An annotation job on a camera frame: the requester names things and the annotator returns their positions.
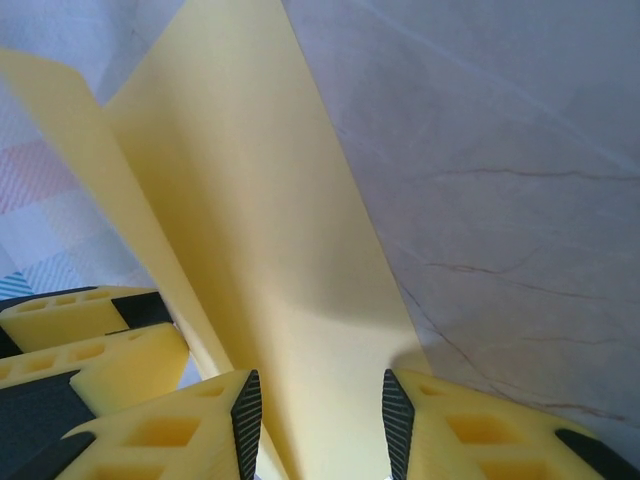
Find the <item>black foam strip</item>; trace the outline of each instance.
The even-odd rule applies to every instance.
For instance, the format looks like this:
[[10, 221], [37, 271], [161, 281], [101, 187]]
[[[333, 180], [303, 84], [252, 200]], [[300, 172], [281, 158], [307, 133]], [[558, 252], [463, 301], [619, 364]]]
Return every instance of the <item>black foam strip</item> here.
[[95, 418], [69, 384], [78, 372], [0, 390], [0, 472], [16, 470], [72, 428]]
[[8, 480], [55, 480], [95, 439], [91, 432], [80, 432], [58, 440], [41, 450]]
[[158, 323], [173, 322], [169, 310], [158, 292], [112, 298], [111, 302], [129, 328], [142, 328]]
[[640, 479], [640, 471], [600, 440], [565, 428], [557, 430], [556, 437], [605, 480]]

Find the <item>yellow plastic piece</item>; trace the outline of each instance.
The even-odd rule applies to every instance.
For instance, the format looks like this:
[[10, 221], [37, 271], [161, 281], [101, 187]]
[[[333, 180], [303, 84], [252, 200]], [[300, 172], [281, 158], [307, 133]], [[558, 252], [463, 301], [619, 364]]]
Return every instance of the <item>yellow plastic piece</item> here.
[[99, 337], [129, 327], [112, 298], [140, 295], [146, 288], [100, 287], [37, 298], [0, 312], [0, 327], [23, 352]]
[[227, 373], [80, 425], [65, 437], [97, 438], [57, 480], [240, 478], [230, 411], [247, 377]]
[[429, 369], [280, 2], [187, 1], [106, 115], [61, 65], [0, 72], [204, 376], [260, 370], [258, 475], [384, 478], [380, 372]]
[[162, 324], [0, 360], [0, 389], [80, 370], [71, 386], [96, 415], [107, 415], [174, 391], [189, 350]]
[[595, 480], [554, 434], [568, 420], [437, 378], [394, 370], [415, 408], [408, 480]]

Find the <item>yellow foam block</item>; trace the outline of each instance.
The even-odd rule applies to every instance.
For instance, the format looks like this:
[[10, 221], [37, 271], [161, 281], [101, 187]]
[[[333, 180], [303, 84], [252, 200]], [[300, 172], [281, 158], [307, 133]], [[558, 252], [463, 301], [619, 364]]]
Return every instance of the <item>yellow foam block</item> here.
[[106, 415], [174, 391], [188, 357], [173, 325], [154, 325], [2, 359], [0, 389], [80, 370], [71, 386]]
[[280, 2], [187, 1], [106, 111], [60, 65], [0, 71], [205, 377], [260, 369], [261, 478], [388, 475], [380, 372], [428, 366]]
[[145, 288], [100, 287], [84, 292], [37, 298], [0, 312], [0, 327], [23, 352], [129, 328], [112, 298], [140, 295]]
[[[405, 395], [414, 409], [409, 437]], [[431, 376], [387, 372], [383, 415], [399, 480], [601, 478], [555, 435], [570, 429], [593, 437], [584, 428]]]
[[71, 430], [97, 438], [56, 478], [253, 480], [260, 412], [257, 374], [221, 375]]

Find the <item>checkered cloth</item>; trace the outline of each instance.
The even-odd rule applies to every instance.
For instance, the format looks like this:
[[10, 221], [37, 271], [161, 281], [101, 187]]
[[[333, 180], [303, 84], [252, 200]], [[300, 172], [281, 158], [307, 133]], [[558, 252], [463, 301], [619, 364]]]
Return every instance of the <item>checkered cloth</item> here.
[[153, 282], [44, 141], [0, 151], [0, 300], [96, 284]]

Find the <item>white marble surface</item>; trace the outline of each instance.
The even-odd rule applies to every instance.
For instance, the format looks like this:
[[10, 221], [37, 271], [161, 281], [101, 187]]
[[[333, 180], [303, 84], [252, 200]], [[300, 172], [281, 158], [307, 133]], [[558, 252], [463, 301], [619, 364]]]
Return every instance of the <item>white marble surface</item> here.
[[[104, 101], [181, 2], [41, 3], [0, 0], [0, 44]], [[285, 5], [435, 372], [640, 466], [639, 4]]]

